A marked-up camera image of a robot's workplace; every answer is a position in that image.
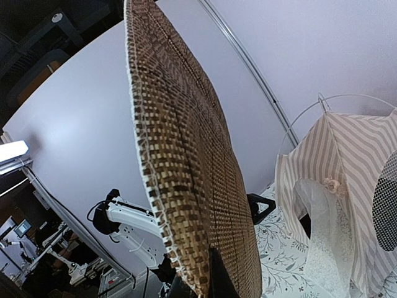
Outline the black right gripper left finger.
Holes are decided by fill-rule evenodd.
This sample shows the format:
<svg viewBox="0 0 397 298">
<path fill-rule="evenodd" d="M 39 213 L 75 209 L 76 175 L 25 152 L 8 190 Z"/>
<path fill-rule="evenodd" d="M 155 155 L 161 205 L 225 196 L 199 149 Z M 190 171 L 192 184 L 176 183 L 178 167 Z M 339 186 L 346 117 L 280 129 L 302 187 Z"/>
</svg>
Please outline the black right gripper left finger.
<svg viewBox="0 0 397 298">
<path fill-rule="evenodd" d="M 197 295 L 178 275 L 175 275 L 169 290 L 169 298 L 197 298 Z"/>
</svg>

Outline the brown woven mat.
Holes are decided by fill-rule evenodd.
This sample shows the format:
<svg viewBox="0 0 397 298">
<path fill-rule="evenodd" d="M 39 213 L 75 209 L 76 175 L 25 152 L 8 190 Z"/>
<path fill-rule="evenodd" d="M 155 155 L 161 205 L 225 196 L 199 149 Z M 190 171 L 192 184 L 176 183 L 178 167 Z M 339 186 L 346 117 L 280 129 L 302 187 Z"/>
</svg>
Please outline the brown woven mat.
<svg viewBox="0 0 397 298">
<path fill-rule="evenodd" d="M 124 21 L 140 173 L 171 265 L 209 297 L 216 248 L 236 297 L 260 297 L 254 224 L 218 96 L 154 1 L 125 1 Z"/>
</svg>

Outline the pink striped pet tent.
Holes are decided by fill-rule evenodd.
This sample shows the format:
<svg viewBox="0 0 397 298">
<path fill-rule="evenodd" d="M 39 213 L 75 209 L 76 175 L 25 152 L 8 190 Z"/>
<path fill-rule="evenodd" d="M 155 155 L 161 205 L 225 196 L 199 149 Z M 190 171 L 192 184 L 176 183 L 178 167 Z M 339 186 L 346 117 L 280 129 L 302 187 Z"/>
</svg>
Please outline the pink striped pet tent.
<svg viewBox="0 0 397 298">
<path fill-rule="evenodd" d="M 396 267 L 396 112 L 325 113 L 278 156 L 275 197 L 314 283 L 333 297 L 381 293 Z"/>
</svg>

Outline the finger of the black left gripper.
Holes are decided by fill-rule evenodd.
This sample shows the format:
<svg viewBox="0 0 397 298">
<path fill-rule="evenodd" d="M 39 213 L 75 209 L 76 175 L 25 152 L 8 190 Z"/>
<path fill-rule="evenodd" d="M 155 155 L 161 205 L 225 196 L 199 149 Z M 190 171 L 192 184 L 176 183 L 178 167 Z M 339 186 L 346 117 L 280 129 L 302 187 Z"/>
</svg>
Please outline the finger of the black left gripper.
<svg viewBox="0 0 397 298">
<path fill-rule="evenodd" d="M 276 202 L 272 199 L 253 193 L 247 194 L 246 196 L 254 225 L 260 224 L 276 208 Z"/>
</svg>

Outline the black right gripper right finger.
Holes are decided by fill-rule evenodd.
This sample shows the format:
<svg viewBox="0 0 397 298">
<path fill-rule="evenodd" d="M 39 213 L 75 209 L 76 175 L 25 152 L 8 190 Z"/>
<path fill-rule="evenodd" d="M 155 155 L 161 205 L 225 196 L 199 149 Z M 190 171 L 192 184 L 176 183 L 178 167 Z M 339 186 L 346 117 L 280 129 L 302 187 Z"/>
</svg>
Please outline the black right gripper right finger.
<svg viewBox="0 0 397 298">
<path fill-rule="evenodd" d="M 231 282 L 222 258 L 216 248 L 210 248 L 210 290 L 209 297 L 236 297 L 236 290 Z"/>
</svg>

